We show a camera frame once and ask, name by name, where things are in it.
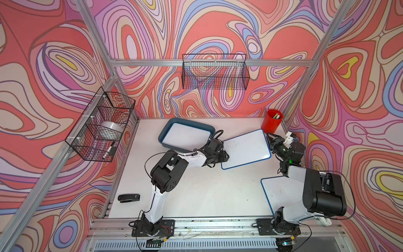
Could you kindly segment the teal plastic storage box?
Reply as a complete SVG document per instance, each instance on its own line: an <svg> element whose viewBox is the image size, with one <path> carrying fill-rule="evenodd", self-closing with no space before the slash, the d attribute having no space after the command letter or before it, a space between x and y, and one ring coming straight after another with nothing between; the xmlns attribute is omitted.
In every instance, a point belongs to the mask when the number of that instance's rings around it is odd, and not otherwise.
<svg viewBox="0 0 403 252"><path fill-rule="evenodd" d="M168 149L182 153L200 149L216 132L213 126L181 118L172 118L161 131L158 141Z"/></svg>

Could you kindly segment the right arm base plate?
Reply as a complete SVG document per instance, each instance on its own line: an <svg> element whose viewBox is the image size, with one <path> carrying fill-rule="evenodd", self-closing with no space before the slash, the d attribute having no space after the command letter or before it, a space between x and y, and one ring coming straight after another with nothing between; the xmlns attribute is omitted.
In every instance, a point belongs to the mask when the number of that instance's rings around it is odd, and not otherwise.
<svg viewBox="0 0 403 252"><path fill-rule="evenodd" d="M259 218L252 224L252 227L257 228L261 236L298 236L301 234L299 225L286 222L285 220L277 221L274 218Z"/></svg>

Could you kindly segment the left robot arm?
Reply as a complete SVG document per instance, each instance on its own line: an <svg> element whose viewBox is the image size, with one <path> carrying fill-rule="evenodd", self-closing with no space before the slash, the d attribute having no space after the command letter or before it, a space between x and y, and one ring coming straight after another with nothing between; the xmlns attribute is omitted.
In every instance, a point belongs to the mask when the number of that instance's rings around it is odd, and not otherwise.
<svg viewBox="0 0 403 252"><path fill-rule="evenodd" d="M168 150L151 170L152 193L142 221L154 225L162 219L167 194L178 185L186 169L213 168L217 163L228 160L224 142L218 138L209 139L202 148L188 153Z"/></svg>

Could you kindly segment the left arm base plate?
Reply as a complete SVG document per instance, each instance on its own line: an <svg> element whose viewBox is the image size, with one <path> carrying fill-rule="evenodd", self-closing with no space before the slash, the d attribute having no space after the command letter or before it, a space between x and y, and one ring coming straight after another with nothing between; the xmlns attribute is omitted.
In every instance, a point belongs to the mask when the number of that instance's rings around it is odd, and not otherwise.
<svg viewBox="0 0 403 252"><path fill-rule="evenodd" d="M132 227L132 237L171 237L174 235L175 220L161 219L152 224L147 219L135 220Z"/></svg>

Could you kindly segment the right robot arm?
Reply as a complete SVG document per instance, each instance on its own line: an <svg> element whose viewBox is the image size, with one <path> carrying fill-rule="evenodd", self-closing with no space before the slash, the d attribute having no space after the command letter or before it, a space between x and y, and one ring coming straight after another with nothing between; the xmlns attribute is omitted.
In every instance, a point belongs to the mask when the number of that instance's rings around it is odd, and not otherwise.
<svg viewBox="0 0 403 252"><path fill-rule="evenodd" d="M341 176L333 172L320 172L300 165L306 147L292 140L287 147L285 139L267 133L266 139L272 154L279 160L279 172L291 182L303 185L301 200L292 206L282 206L276 210L271 221L277 233L291 231L311 217L333 218L344 216L347 203Z"/></svg>

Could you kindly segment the blue whiteboard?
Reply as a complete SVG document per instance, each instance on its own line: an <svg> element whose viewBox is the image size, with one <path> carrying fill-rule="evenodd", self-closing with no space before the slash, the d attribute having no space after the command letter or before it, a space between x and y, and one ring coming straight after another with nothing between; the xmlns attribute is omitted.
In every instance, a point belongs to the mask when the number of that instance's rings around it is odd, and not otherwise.
<svg viewBox="0 0 403 252"><path fill-rule="evenodd" d="M204 146L211 132L180 123L174 123L162 139L162 143L171 147L193 151Z"/></svg>
<svg viewBox="0 0 403 252"><path fill-rule="evenodd" d="M267 136L262 129L225 140L224 150L229 159L221 163L222 170L253 164L272 157Z"/></svg>
<svg viewBox="0 0 403 252"><path fill-rule="evenodd" d="M304 184L300 181L275 176L260 180L264 194L274 215L280 207L292 206L302 200Z"/></svg>

